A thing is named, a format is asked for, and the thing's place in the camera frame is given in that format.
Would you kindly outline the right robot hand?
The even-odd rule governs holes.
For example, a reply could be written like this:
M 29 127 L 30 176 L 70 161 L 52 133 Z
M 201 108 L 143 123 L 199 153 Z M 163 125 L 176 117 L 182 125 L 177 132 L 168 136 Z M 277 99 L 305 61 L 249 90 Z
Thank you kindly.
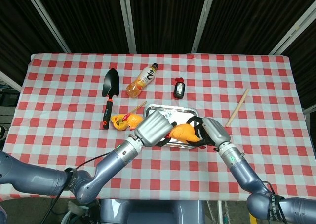
M 230 135 L 218 121 L 207 117 L 193 116 L 187 123 L 190 124 L 192 121 L 197 122 L 194 131 L 195 136 L 200 138 L 200 141 L 187 140 L 189 145 L 195 147 L 213 145 L 219 148 L 221 144 L 231 141 Z

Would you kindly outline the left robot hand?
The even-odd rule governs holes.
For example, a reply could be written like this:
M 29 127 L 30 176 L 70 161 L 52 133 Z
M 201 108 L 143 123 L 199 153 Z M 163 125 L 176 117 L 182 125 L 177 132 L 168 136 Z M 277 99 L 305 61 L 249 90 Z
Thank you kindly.
M 144 147 L 162 147 L 170 142 L 169 134 L 176 125 L 175 121 L 170 123 L 164 115 L 155 111 L 137 126 L 135 135 Z

